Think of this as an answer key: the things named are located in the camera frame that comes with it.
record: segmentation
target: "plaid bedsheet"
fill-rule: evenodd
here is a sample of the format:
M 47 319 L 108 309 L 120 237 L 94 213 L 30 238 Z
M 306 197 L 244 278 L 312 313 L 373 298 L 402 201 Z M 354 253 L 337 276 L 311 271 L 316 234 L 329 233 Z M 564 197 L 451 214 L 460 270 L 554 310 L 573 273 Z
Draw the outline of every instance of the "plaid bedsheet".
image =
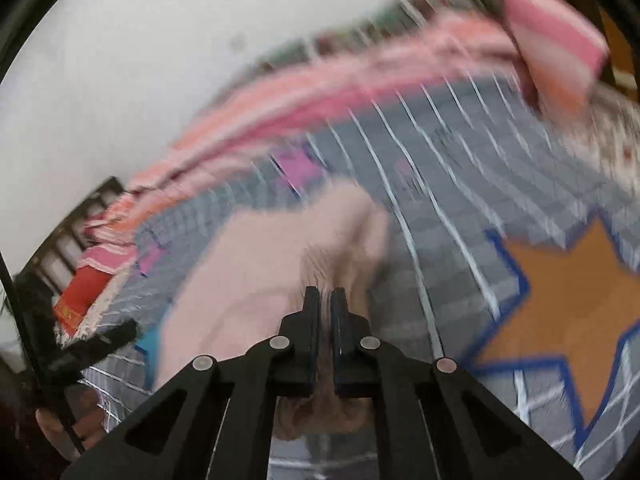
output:
M 142 326 L 157 322 L 236 208 L 298 206 L 336 174 L 357 180 L 393 219 L 386 263 L 370 290 L 370 322 L 412 358 L 461 356 L 517 293 L 517 277 L 497 257 L 489 228 L 564 248 L 597 206 L 610 217 L 622 258 L 638 267 L 640 205 L 569 156 L 510 81 L 416 88 L 297 142 L 324 167 L 309 186 L 277 184 L 280 173 L 267 158 L 145 223 L 137 244 L 146 246 L 153 233 L 168 252 L 148 277 L 132 274 L 98 327 L 129 316 Z M 600 480 L 640 429 L 640 338 L 628 339 L 624 355 L 606 409 L 584 442 L 558 370 L 502 372 L 482 382 L 586 479 Z M 86 383 L 102 393 L 108 429 L 148 396 L 144 379 L 143 355 L 133 346 L 85 372 Z M 376 477 L 371 428 L 272 443 L 273 479 Z

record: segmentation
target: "star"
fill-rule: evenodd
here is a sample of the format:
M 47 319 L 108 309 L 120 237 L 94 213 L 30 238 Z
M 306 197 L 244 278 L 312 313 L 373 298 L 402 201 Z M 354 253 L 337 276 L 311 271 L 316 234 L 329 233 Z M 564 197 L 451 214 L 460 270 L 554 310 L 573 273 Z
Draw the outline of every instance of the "star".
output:
M 463 359 L 477 372 L 559 367 L 577 446 L 606 406 L 640 319 L 640 277 L 620 259 L 604 216 L 590 215 L 581 231 L 567 250 L 490 235 L 518 275 L 520 294 Z

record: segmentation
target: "round metal rivet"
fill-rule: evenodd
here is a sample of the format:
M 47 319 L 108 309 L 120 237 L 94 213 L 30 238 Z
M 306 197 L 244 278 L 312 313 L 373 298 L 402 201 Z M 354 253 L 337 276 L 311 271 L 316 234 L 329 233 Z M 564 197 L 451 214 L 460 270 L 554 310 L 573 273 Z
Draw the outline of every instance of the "round metal rivet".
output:
M 287 346 L 289 346 L 289 338 L 283 335 L 277 335 L 272 337 L 269 341 L 269 345 L 274 350 L 284 350 Z
M 442 359 L 438 359 L 438 362 L 436 362 L 436 368 L 443 374 L 451 374 L 456 371 L 458 365 L 453 359 L 443 357 Z
M 360 340 L 360 346 L 365 350 L 375 350 L 380 346 L 380 339 L 373 337 L 372 335 L 368 335 Z
M 203 372 L 213 366 L 213 359 L 208 355 L 200 355 L 193 360 L 192 364 L 197 371 Z

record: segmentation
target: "bedsheet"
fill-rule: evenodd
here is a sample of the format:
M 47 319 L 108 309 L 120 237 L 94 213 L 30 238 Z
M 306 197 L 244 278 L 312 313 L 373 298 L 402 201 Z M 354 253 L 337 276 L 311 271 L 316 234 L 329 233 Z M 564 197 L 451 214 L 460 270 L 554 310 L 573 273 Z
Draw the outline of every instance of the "bedsheet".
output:
M 527 293 L 545 290 L 531 258 L 550 250 L 558 258 L 588 254 L 584 247 L 595 244 L 636 270 L 640 205 L 569 155 L 513 82 L 495 77 L 403 90 L 309 132 L 296 146 L 321 168 L 307 183 L 283 186 L 279 166 L 267 156 L 251 171 L 140 226 L 136 244 L 146 247 L 155 239 L 166 253 L 146 277 L 132 272 L 98 328 L 129 316 L 143 327 L 157 322 L 238 207 L 297 208 L 328 179 L 351 178 L 390 217 L 388 255 L 369 291 L 373 332 L 412 358 L 462 361 L 586 479 L 608 474 L 640 429 L 640 338 L 633 311 L 620 308 L 629 316 L 622 319 L 611 310 L 606 319 L 618 324 L 588 318 L 577 339 L 590 348 L 577 356 L 573 347 L 562 354 L 549 346 L 558 359 L 540 358 L 548 357 L 545 348 L 514 358 L 500 338 L 517 329 L 521 313 L 532 312 L 527 301 L 535 296 Z M 523 256 L 526 251 L 532 255 Z M 575 290 L 597 281 L 595 271 L 578 276 Z M 552 312 L 538 324 L 552 332 L 561 317 Z M 575 361 L 583 355 L 606 355 L 590 377 L 593 387 Z M 84 380 L 103 394 L 110 425 L 149 394 L 144 356 L 133 346 L 87 370 Z M 375 478 L 375 459 L 372 429 L 365 427 L 350 435 L 274 440 L 270 474 Z

